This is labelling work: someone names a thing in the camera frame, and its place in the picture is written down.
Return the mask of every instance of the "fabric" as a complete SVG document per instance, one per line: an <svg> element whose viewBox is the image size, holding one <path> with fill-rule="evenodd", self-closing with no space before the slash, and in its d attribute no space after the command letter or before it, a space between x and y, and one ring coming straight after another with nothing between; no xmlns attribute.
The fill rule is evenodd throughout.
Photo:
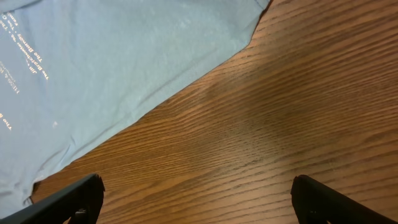
<svg viewBox="0 0 398 224"><path fill-rule="evenodd" d="M267 3L0 0L0 218L247 46Z"/></svg>

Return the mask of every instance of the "brown wood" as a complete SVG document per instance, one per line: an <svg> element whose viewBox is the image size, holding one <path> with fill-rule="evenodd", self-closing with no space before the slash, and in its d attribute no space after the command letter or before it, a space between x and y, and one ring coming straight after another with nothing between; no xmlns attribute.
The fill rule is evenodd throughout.
<svg viewBox="0 0 398 224"><path fill-rule="evenodd" d="M398 1L275 0L250 45L43 181L89 173L98 223L297 223L308 174L398 220Z"/></svg>

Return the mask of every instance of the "wooden surface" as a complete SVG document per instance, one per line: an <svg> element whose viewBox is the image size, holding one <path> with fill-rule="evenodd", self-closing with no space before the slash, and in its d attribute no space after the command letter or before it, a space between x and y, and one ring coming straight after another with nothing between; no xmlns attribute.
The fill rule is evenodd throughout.
<svg viewBox="0 0 398 224"><path fill-rule="evenodd" d="M297 223L309 176L398 220L398 1L275 0L250 45L39 186L98 223Z"/></svg>

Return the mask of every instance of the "wood grain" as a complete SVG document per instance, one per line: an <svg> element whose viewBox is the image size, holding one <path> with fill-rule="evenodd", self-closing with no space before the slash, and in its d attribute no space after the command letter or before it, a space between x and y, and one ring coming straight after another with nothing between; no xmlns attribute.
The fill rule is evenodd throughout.
<svg viewBox="0 0 398 224"><path fill-rule="evenodd" d="M398 1L275 0L252 42L49 177L89 173L98 223L297 223L307 174L398 220Z"/></svg>

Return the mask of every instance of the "black object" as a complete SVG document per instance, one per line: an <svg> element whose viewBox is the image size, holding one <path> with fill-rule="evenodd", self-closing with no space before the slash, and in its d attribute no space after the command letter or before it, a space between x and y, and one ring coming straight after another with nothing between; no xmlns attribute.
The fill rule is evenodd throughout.
<svg viewBox="0 0 398 224"><path fill-rule="evenodd" d="M307 175L294 179L290 194L300 224L398 224Z"/></svg>
<svg viewBox="0 0 398 224"><path fill-rule="evenodd" d="M94 224L104 199L101 177L91 174L2 220L0 224Z"/></svg>

